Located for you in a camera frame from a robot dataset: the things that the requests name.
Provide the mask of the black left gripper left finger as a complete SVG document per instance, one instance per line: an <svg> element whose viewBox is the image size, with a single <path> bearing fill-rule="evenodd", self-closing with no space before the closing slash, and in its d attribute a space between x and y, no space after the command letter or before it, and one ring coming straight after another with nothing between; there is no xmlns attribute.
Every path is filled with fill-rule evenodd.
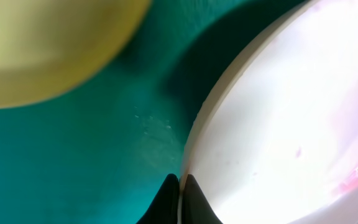
<svg viewBox="0 0 358 224"><path fill-rule="evenodd" d="M168 174L137 224L177 224L178 199L178 178L175 174Z"/></svg>

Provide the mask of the pink plate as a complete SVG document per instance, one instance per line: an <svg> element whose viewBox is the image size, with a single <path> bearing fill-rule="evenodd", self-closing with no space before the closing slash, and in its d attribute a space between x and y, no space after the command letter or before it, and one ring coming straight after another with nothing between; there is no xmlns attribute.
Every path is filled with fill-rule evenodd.
<svg viewBox="0 0 358 224"><path fill-rule="evenodd" d="M223 223L358 223L358 0L305 1L232 61L185 145Z"/></svg>

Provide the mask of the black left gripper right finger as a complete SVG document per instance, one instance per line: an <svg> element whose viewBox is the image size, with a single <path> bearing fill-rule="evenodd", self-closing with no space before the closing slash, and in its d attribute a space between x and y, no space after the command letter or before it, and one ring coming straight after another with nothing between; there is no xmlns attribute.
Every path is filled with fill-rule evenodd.
<svg viewBox="0 0 358 224"><path fill-rule="evenodd" d="M195 177L188 174L182 196L182 224L223 224L216 216Z"/></svg>

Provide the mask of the yellow plate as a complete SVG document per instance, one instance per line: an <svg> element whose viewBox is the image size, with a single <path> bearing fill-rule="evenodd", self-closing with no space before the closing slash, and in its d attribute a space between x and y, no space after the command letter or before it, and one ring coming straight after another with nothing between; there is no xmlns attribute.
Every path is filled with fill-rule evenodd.
<svg viewBox="0 0 358 224"><path fill-rule="evenodd" d="M64 94L128 43L149 0L0 0L0 108Z"/></svg>

